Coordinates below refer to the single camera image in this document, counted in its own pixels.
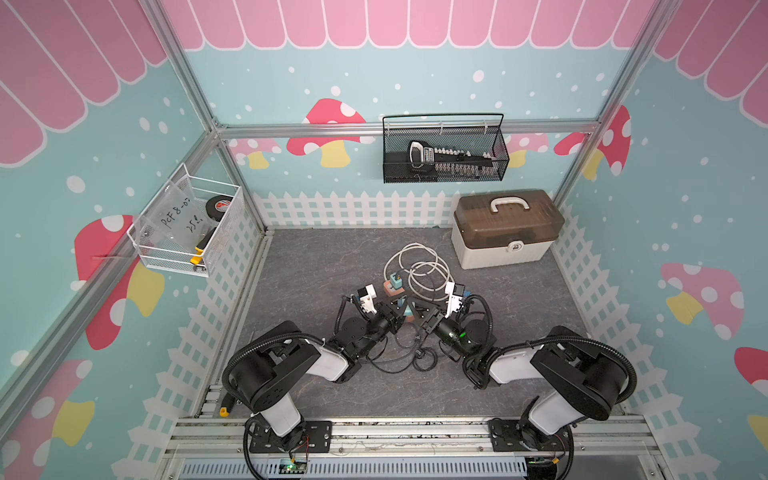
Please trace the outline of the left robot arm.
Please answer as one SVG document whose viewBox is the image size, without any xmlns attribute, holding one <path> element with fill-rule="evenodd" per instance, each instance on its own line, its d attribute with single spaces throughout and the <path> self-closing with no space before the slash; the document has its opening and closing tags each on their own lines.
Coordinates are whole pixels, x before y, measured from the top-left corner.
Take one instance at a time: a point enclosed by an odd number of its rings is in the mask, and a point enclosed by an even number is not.
<svg viewBox="0 0 768 480">
<path fill-rule="evenodd" d="M 323 340 L 285 321 L 238 350 L 227 362 L 221 382 L 227 393 L 261 416 L 280 439 L 303 434 L 304 418 L 290 390 L 307 375 L 344 383 L 388 335 L 406 322 L 405 301 L 397 297 L 378 302 L 369 317 L 344 321 L 330 339 Z"/>
</svg>

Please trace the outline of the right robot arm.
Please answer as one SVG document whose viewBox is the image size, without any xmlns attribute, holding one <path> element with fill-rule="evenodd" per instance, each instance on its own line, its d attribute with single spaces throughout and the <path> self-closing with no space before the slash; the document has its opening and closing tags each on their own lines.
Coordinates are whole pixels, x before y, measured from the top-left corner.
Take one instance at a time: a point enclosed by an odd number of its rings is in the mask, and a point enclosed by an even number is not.
<svg viewBox="0 0 768 480">
<path fill-rule="evenodd" d="M 637 387 L 635 368 L 626 356 L 567 327 L 556 326 L 543 338 L 498 348 L 487 311 L 463 325 L 460 320 L 471 314 L 464 306 L 448 316 L 428 302 L 413 302 L 409 309 L 416 325 L 458 355 L 463 374 L 475 388 L 527 379 L 548 383 L 549 393 L 534 398 L 509 433 L 499 420 L 490 422 L 492 435 L 510 444 L 533 451 L 553 438 L 563 439 L 567 428 L 581 420 L 604 421 Z"/>
</svg>

